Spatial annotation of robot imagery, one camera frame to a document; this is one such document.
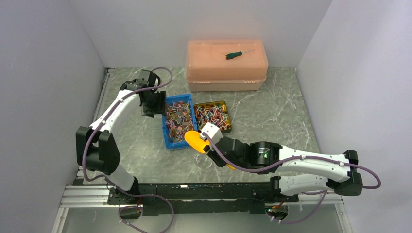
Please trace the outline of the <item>clear glass jar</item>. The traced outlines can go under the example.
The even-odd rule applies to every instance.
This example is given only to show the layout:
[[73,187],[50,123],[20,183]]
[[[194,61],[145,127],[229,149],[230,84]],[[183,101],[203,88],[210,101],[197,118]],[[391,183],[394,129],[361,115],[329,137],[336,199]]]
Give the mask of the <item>clear glass jar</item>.
[[194,156],[194,164],[199,169],[207,169],[213,165],[213,161],[205,154],[196,154]]

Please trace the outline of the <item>blue plastic candy bin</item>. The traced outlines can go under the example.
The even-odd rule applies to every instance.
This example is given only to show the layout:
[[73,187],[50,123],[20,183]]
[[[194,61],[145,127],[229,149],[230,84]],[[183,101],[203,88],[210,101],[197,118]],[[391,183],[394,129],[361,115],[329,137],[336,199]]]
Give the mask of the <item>blue plastic candy bin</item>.
[[167,149],[188,147],[184,136],[188,131],[197,131],[192,94],[166,97],[166,113],[162,116],[162,130]]

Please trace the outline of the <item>gold square candy tin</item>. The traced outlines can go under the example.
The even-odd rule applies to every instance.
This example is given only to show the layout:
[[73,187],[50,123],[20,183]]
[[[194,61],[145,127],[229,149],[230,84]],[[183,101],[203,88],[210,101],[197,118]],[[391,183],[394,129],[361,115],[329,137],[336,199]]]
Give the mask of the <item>gold square candy tin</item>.
[[232,131],[228,108],[223,100],[196,104],[194,105],[194,113],[199,132],[206,123],[212,123],[219,127],[222,133]]

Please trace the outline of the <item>orange plastic scoop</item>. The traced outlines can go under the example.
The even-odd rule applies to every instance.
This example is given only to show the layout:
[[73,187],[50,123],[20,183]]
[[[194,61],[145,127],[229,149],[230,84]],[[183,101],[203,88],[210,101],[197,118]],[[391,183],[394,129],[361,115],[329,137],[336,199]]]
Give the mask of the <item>orange plastic scoop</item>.
[[185,141],[196,151],[206,154],[205,148],[209,146],[209,141],[201,137],[198,131],[188,131],[184,135]]

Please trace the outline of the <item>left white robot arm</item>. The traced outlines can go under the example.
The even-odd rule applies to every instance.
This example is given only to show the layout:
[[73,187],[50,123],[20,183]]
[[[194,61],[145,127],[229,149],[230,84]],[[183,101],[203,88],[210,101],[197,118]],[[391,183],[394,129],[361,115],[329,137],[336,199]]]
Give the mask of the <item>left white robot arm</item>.
[[128,204],[139,199],[139,183],[120,164],[115,136],[138,107],[145,117],[165,115],[166,91],[158,89],[169,82],[163,83],[156,70],[143,69],[138,78],[125,81],[109,108],[90,126],[81,126],[75,133],[77,163],[82,167],[84,179],[88,182],[106,179]]

